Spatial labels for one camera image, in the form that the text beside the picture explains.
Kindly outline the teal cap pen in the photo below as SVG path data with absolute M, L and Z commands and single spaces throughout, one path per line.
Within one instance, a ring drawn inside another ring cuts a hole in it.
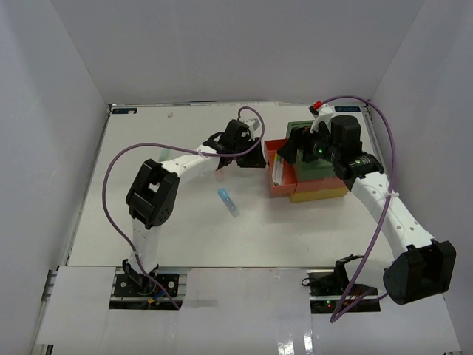
M 282 167 L 282 159 L 278 154 L 274 155 L 273 159 L 273 171 L 272 171 L 272 179 L 274 186 L 278 186 L 280 184 L 280 171 Z

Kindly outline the red drawer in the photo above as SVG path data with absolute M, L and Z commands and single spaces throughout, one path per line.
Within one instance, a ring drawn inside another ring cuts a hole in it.
M 285 139 L 264 142 L 264 153 L 268 162 L 269 190 L 272 197 L 289 196 L 296 191 L 297 178 L 292 165 L 276 156 L 284 146 Z

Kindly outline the orange pink highlighter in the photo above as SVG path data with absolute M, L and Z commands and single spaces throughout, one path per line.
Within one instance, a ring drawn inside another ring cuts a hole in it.
M 224 172 L 223 169 L 219 169 L 219 170 L 215 171 L 215 179 L 216 179 L 216 181 L 219 181 L 219 182 L 224 181 L 225 172 Z

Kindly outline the blue highlighter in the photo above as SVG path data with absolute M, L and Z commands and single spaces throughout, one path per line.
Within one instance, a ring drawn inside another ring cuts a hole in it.
M 227 191 L 225 189 L 219 189 L 218 190 L 218 195 L 220 199 L 223 201 L 229 212 L 233 217 L 238 217 L 239 216 L 239 210 L 228 195 Z

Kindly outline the yellow cap pen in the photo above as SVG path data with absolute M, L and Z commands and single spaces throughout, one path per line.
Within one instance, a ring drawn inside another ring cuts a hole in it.
M 281 178 L 281 180 L 280 180 L 279 186 L 280 186 L 280 185 L 282 184 L 282 182 L 283 182 L 283 174 L 284 174 L 284 159 L 283 159 L 283 158 L 281 158 L 281 159 L 282 159 L 282 167 L 281 167 L 281 171 L 280 171 L 280 178 Z

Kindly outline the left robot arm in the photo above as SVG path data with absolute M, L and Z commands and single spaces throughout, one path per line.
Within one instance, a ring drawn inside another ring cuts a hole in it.
M 147 295 L 156 286 L 157 239 L 160 226 L 171 216 L 177 190 L 185 183 L 236 162 L 241 168 L 264 168 L 261 140 L 255 136 L 260 121 L 232 120 L 225 131 L 212 135 L 196 153 L 158 163 L 146 160 L 132 183 L 126 204 L 132 218 L 132 242 L 136 248 L 123 262 L 131 287 Z

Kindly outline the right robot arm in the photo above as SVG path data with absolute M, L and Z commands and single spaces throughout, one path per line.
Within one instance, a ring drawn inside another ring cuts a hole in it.
M 288 164 L 324 160 L 378 222 L 392 251 L 393 261 L 348 263 L 333 277 L 335 289 L 352 294 L 361 284 L 381 288 L 399 305 L 449 290 L 456 251 L 449 241 L 437 241 L 412 216 L 391 184 L 378 159 L 363 150 L 361 126 L 352 115 L 337 115 L 329 122 L 292 129 L 278 155 Z

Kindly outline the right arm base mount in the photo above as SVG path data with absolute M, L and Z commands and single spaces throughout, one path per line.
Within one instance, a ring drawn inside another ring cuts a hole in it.
M 346 263 L 351 263 L 354 260 L 358 261 L 361 258 L 361 255 L 351 254 L 349 257 L 337 260 L 332 270 L 307 273 L 301 284 L 310 289 L 310 310 L 312 314 L 331 314 L 335 310 L 350 281 L 344 266 Z M 355 283 L 341 309 L 343 310 L 354 303 L 369 289 L 369 286 Z M 376 300 L 377 297 L 378 291 L 372 291 L 360 303 L 351 308 L 349 313 L 381 312 L 380 301 Z

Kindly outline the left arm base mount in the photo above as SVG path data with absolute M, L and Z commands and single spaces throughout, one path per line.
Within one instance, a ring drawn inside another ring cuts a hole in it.
M 150 277 L 161 284 L 162 288 L 148 277 L 135 271 L 127 259 L 122 262 L 122 272 L 115 275 L 110 309 L 122 310 L 175 310 L 171 298 L 178 296 L 179 274 L 161 273 L 156 266 L 149 273 Z

